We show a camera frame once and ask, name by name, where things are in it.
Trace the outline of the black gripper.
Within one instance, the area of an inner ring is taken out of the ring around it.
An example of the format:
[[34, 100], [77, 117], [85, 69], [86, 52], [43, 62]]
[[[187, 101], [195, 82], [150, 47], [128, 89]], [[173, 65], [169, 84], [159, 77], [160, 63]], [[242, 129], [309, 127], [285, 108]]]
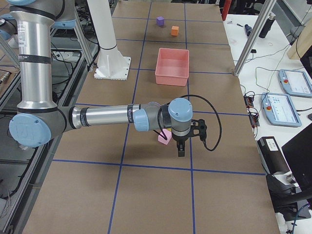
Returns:
[[185, 142], [189, 137], [173, 137], [176, 141], [178, 157], [185, 157]]

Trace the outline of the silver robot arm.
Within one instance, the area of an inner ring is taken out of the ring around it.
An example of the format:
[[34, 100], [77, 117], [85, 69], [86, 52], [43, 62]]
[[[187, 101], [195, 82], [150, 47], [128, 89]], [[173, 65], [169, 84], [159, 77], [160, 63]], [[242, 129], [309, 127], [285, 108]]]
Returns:
[[74, 29], [81, 48], [87, 47], [74, 1], [12, 0], [9, 3], [10, 14], [17, 24], [21, 78], [21, 102], [9, 123], [14, 140], [36, 148], [73, 129], [132, 123], [138, 131], [154, 131], [160, 136], [170, 128], [178, 156], [185, 155], [185, 142], [194, 129], [192, 105], [185, 97], [163, 105], [150, 102], [95, 108], [64, 106], [62, 101], [71, 77], [63, 82], [60, 97], [54, 97], [51, 29]]

